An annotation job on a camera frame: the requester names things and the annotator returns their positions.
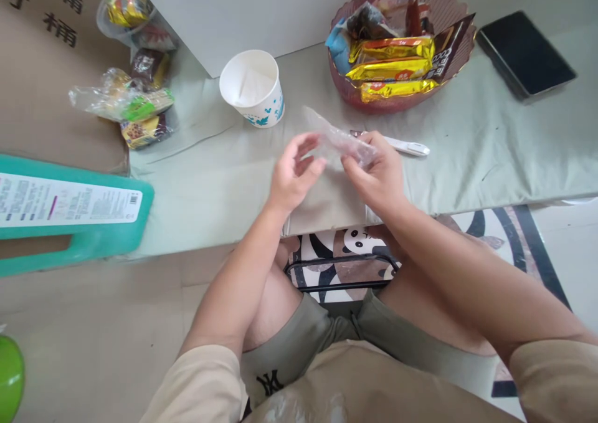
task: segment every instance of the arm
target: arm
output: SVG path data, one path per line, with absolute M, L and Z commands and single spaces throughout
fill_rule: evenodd
M 343 166 L 363 201 L 453 308 L 508 364 L 530 341 L 598 339 L 537 281 L 409 204 L 402 192 L 401 157 L 377 132 L 363 139 L 380 150 L 368 172 L 352 158 Z
M 292 139 L 285 149 L 274 169 L 266 205 L 210 284 L 179 356 L 198 346 L 222 345 L 240 358 L 282 226 L 325 168 L 325 159 L 303 159 L 317 145 L 318 135 L 306 133 Z

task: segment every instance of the shorts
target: shorts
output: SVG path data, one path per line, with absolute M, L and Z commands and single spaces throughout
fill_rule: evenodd
M 365 340 L 396 360 L 446 379 L 482 398 L 489 398 L 498 356 L 479 356 L 444 343 L 396 315 L 368 290 L 353 320 L 330 317 L 309 294 L 287 324 L 258 348 L 243 353 L 241 377 L 250 406 L 291 384 L 307 371 L 313 358 L 331 344 Z

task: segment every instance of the paper cup with blue pattern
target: paper cup with blue pattern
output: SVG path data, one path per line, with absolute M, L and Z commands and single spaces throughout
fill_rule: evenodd
M 257 128 L 273 127 L 285 114 L 278 65 L 262 50 L 241 52 L 226 64 L 220 75 L 220 93 Z

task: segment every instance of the shirt sleeve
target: shirt sleeve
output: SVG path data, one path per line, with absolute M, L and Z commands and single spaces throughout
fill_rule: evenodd
M 598 346 L 548 340 L 519 347 L 510 361 L 529 423 L 595 422 Z
M 141 423 L 238 423 L 247 401 L 239 360 L 228 348 L 194 348 L 166 373 Z

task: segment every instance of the floor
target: floor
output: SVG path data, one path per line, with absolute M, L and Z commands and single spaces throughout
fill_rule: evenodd
M 573 311 L 598 332 L 598 201 L 533 216 Z M 0 279 L 0 324 L 27 368 L 15 421 L 138 421 L 230 250 Z M 523 418 L 516 399 L 493 403 Z

